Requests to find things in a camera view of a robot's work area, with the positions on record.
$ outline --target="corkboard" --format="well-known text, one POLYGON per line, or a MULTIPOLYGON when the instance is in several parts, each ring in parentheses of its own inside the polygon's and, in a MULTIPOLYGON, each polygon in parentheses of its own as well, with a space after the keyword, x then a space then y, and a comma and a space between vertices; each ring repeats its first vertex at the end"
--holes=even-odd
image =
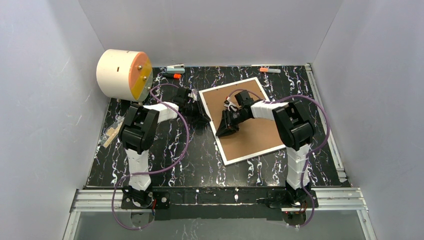
MULTIPOLYGON (((234 164, 285 147, 281 142, 275 122, 268 119, 249 119, 238 125, 240 128, 238 132, 220 138, 215 136, 220 126, 222 111, 225 109, 224 100, 235 89, 247 89, 258 94, 261 98, 269 100, 256 77, 199 92, 203 106, 212 119, 210 126, 224 165, 234 164)), ((231 102, 235 104, 237 104, 234 98, 236 93, 231 96, 231 102)), ((250 96, 254 100, 258 99, 252 94, 250 96)))

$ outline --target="cylindrical container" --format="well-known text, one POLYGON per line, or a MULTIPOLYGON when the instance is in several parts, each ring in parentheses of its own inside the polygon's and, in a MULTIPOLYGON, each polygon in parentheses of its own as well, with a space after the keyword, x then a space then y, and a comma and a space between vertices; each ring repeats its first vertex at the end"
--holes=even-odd
POLYGON ((142 102, 152 86, 152 64, 142 51, 109 49, 98 60, 96 77, 106 96, 142 102))

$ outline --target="gray wall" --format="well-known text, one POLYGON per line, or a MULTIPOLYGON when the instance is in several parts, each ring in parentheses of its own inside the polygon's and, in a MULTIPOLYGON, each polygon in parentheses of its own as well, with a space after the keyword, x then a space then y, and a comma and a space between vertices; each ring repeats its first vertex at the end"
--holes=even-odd
POLYGON ((103 51, 77 0, 1 1, 1 239, 62 238, 106 111, 103 51))
POLYGON ((379 239, 422 239, 424 2, 345 1, 313 62, 379 239))
POLYGON ((80 0, 105 49, 154 66, 312 62, 341 0, 80 0))

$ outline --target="white board frame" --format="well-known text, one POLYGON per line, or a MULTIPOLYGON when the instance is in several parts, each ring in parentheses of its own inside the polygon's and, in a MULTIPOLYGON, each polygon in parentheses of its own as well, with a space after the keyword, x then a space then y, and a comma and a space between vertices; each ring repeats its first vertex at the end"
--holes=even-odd
MULTIPOLYGON (((209 91, 212 91, 212 90, 216 90, 216 89, 220 89, 220 88, 225 88, 225 87, 236 85, 236 84, 241 84, 241 83, 244 83, 244 82, 249 82, 249 81, 252 81, 252 80, 256 81, 257 85, 259 86, 260 90, 263 93, 263 96, 265 97, 265 99, 267 101, 269 101, 270 99, 268 98, 264 88, 262 87, 261 83, 259 82, 259 79, 257 77, 252 77, 252 78, 248 78, 248 79, 245 79, 245 80, 235 81, 233 83, 228 83, 228 84, 224 84, 224 85, 221 85, 221 86, 216 86, 216 87, 212 87, 212 88, 208 88, 208 89, 199 91, 200 99, 201 99, 201 102, 204 106, 204 109, 206 110, 207 115, 210 116, 211 113, 209 112, 208 105, 206 105, 206 101, 205 101, 205 97, 204 97, 203 93, 206 93, 206 92, 209 92, 209 91)), ((264 154, 269 154, 269 153, 278 151, 280 149, 284 149, 286 147, 286 145, 282 144, 282 145, 271 147, 271 148, 268 148, 266 150, 258 151, 258 152, 255 152, 255 153, 252 153, 252 154, 249 154, 249 155, 241 156, 241 157, 238 157, 238 158, 235 158, 235 159, 232 159, 232 160, 227 160, 227 157, 225 156, 225 153, 224 153, 223 146, 221 145, 221 141, 220 141, 219 137, 216 136, 217 131, 215 130, 214 122, 210 121, 209 124, 210 124, 210 127, 212 128, 213 137, 215 138, 216 145, 218 146, 218 150, 219 150, 219 153, 221 154, 224 166, 227 166, 227 165, 230 165, 230 164, 235 164, 235 163, 238 163, 238 162, 241 162, 241 161, 244 161, 244 160, 248 160, 248 159, 251 159, 251 158, 255 158, 257 156, 261 156, 261 155, 264 155, 264 154)))

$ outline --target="tabletop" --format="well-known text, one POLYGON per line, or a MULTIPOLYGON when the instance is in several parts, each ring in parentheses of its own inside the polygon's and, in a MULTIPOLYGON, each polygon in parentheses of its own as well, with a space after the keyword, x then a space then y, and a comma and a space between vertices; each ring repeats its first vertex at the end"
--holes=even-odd
MULTIPOLYGON (((153 68, 153 86, 172 83, 198 91, 257 77, 271 101, 290 95, 314 98, 304 66, 273 66, 281 73, 263 73, 261 66, 201 66, 186 67, 181 79, 162 77, 166 69, 153 68)), ((176 93, 172 86, 162 86, 155 95, 170 101, 176 93)), ((318 108, 307 100, 302 106, 310 113, 316 126, 312 148, 325 137, 318 108)), ((108 105, 100 138, 118 117, 125 116, 131 102, 112 98, 108 105)), ((148 97, 144 105, 156 104, 148 97)), ((173 119, 162 122, 156 130, 155 140, 149 149, 149 170, 157 171, 171 165, 184 148, 186 133, 183 122, 173 119)), ((172 170, 151 175, 153 187, 284 187, 287 177, 287 153, 285 149, 268 153, 246 161, 224 166, 209 124, 189 126, 189 145, 182 161, 172 170)), ((340 186, 339 177, 328 145, 309 159, 309 176, 314 186, 340 186)), ((113 187, 124 175, 129 174, 127 155, 118 138, 108 147, 98 142, 86 188, 113 187)))

